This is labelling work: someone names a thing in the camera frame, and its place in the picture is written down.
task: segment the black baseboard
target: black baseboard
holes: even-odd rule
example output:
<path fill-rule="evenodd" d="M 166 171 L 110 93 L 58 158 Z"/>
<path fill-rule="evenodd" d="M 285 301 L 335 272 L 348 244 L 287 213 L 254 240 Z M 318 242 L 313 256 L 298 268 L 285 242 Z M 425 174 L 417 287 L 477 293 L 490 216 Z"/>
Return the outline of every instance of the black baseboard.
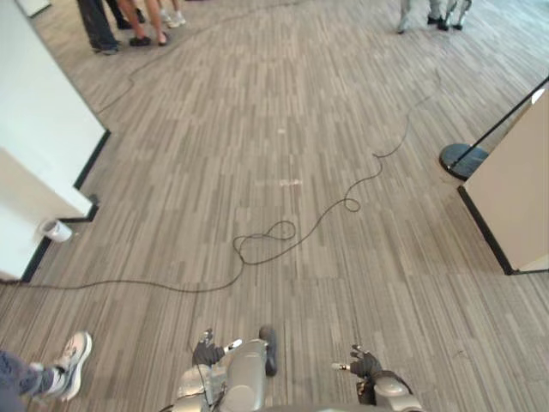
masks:
<path fill-rule="evenodd" d="M 42 9 L 38 10 L 36 13 L 32 13 L 29 18 L 33 19 L 34 17 L 36 17 L 37 15 L 40 15 L 42 14 L 45 10 L 48 10 L 49 8 L 51 7 L 51 3 L 49 3 L 48 5 L 44 6 Z"/>
<path fill-rule="evenodd" d="M 110 135 L 111 135 L 111 132 L 109 130 L 106 130 L 103 136 L 101 137 L 101 139 L 99 140 L 99 142 L 97 143 L 97 146 L 95 146 L 93 153 L 90 155 L 89 159 L 86 162 L 86 165 L 82 169 L 80 175 L 78 176 L 78 179 L 74 184 L 74 187 L 76 189 L 80 189 L 81 186 L 84 184 L 84 181 L 86 180 L 87 176 L 92 170 L 92 167 L 94 166 L 95 161 L 99 157 L 101 150 L 105 146 L 105 143 Z M 92 221 L 94 217 L 97 215 L 97 212 L 99 210 L 99 200 L 95 195 L 90 196 L 89 199 L 92 201 L 92 207 L 88 211 L 86 217 L 68 218 L 68 219 L 59 219 L 59 220 L 64 223 L 78 223 L 78 222 L 84 222 L 84 221 Z M 25 272 L 23 272 L 23 276 L 21 278 L 22 282 L 30 282 L 33 279 L 34 272 L 39 267 L 40 262 L 42 261 L 42 257 L 45 255 L 45 252 L 47 251 L 50 243 L 51 243 L 50 239 L 46 237 L 42 238 L 42 240 L 38 245 L 38 248 L 33 254 L 33 257 L 28 263 L 27 268 L 25 269 Z"/>
<path fill-rule="evenodd" d="M 474 221 L 476 222 L 477 226 L 479 227 L 480 231 L 482 232 L 482 235 L 484 236 L 484 239 L 486 240 L 486 243 L 490 246 L 492 249 L 494 255 L 496 256 L 496 259 L 498 260 L 499 264 L 501 265 L 502 269 L 504 270 L 504 273 L 506 275 L 520 275 L 520 274 L 526 274 L 526 273 L 540 273 L 540 272 L 547 272 L 549 269 L 544 270 L 530 270 L 530 271 L 520 271 L 520 270 L 514 270 L 510 263 L 509 259 L 505 256 L 504 251 L 502 250 L 501 246 L 499 245 L 498 241 L 494 237 L 492 231 L 486 224 L 484 218 L 480 214 L 477 207 L 474 205 L 473 199 L 468 195 L 467 191 L 465 190 L 465 187 L 459 186 L 457 188 L 458 193 L 463 199 L 463 202 L 467 206 L 467 209 L 469 209 L 469 212 L 471 213 L 471 216 L 473 217 Z"/>
<path fill-rule="evenodd" d="M 86 165 L 78 175 L 76 182 L 73 184 L 73 186 L 76 189 L 80 189 L 84 184 L 84 181 L 86 180 L 87 176 L 92 170 L 92 167 L 94 167 L 94 163 L 97 160 L 97 158 L 100 156 L 101 150 L 103 150 L 103 147 L 105 146 L 105 143 L 109 139 L 110 135 L 111 135 L 111 131 L 108 129 L 105 130 L 105 133 L 103 133 L 103 136 L 100 138 L 99 142 L 97 143 L 97 146 L 95 146 L 95 149 L 92 152 L 91 156 L 89 156 L 89 159 L 87 160 Z"/>
<path fill-rule="evenodd" d="M 45 251 L 47 251 L 50 243 L 51 240 L 49 240 L 48 238 L 42 238 L 38 245 L 38 248 L 36 248 L 33 257 L 31 258 L 31 261 L 28 263 L 25 272 L 23 272 L 23 277 L 21 278 L 22 282 L 29 283 L 31 279 L 33 279 L 34 272 L 39 267 L 40 262 L 42 261 L 42 257 L 45 255 Z"/>

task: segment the stanchion base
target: stanchion base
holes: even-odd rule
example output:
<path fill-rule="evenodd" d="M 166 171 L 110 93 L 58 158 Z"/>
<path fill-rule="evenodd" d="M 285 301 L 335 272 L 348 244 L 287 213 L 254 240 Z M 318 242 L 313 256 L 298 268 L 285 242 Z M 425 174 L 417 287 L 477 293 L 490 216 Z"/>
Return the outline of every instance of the stanchion base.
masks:
<path fill-rule="evenodd" d="M 443 169 L 461 180 L 467 180 L 471 177 L 475 170 L 482 164 L 488 152 L 482 148 L 474 148 L 467 156 L 460 160 L 458 164 L 450 169 L 452 163 L 454 163 L 466 150 L 471 146 L 465 143 L 454 143 L 443 148 L 438 156 L 438 161 Z"/>

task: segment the sandal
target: sandal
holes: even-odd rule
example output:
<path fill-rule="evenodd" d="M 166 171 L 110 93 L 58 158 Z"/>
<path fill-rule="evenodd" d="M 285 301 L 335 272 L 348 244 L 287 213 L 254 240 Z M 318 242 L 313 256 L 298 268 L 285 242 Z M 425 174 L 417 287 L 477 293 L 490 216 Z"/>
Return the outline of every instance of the sandal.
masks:
<path fill-rule="evenodd" d="M 170 43 L 170 36 L 168 36 L 168 33 L 162 32 L 162 34 L 164 34 L 164 36 L 166 37 L 166 41 L 164 43 L 158 42 L 158 45 L 160 47 L 164 47 L 165 45 L 168 45 Z"/>
<path fill-rule="evenodd" d="M 132 37 L 130 39 L 130 45 L 133 47 L 143 47 L 144 45 L 150 45 L 150 44 L 151 44 L 151 39 L 150 37 L 147 37 L 147 36 L 143 36 L 140 39 L 138 39 L 137 37 Z"/>

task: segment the white wall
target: white wall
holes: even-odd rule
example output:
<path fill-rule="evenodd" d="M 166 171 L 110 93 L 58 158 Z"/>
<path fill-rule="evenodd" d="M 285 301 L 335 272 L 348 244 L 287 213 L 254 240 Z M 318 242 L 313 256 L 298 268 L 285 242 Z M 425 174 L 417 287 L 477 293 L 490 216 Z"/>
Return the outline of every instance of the white wall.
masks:
<path fill-rule="evenodd" d="M 48 0 L 18 0 L 26 15 L 34 15 L 50 5 Z"/>
<path fill-rule="evenodd" d="M 18 279 L 44 219 L 90 210 L 73 184 L 105 128 L 15 0 L 0 0 L 0 39 L 0 277 Z"/>
<path fill-rule="evenodd" d="M 463 186 L 514 270 L 549 267 L 549 92 Z"/>

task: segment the black pole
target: black pole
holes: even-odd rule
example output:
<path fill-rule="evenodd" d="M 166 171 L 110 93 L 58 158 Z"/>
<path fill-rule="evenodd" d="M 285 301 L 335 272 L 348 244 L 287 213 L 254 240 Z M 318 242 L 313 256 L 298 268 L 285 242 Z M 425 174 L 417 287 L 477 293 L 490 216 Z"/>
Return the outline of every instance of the black pole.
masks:
<path fill-rule="evenodd" d="M 501 118 L 501 120 L 499 120 L 495 125 L 492 126 L 491 129 L 489 129 L 484 135 L 482 135 L 482 137 L 477 140 L 473 146 L 471 146 L 470 148 L 468 148 L 465 152 L 462 153 L 462 155 L 460 157 L 458 157 L 451 165 L 449 165 L 449 169 L 453 169 L 455 165 L 457 165 L 460 161 L 462 161 L 462 159 L 467 156 L 469 153 L 471 153 L 471 151 L 476 148 L 479 144 L 481 144 L 484 139 L 486 139 L 487 137 L 489 137 L 491 135 L 491 133 L 493 131 L 495 131 L 495 129 L 497 129 L 505 120 L 507 120 L 511 114 L 513 114 L 514 112 L 516 112 L 519 107 L 521 107 L 524 103 L 526 103 L 533 95 L 535 92 L 537 92 L 539 89 L 541 89 L 541 87 L 546 84 L 547 82 L 549 82 L 549 76 L 546 77 L 543 82 L 541 82 L 540 84 L 538 84 L 534 90 L 532 90 L 530 93 L 527 94 L 527 96 L 522 99 L 520 101 L 520 103 L 518 103 L 515 107 L 513 107 L 511 109 L 511 111 L 509 113 L 507 113 L 505 116 L 503 116 Z"/>

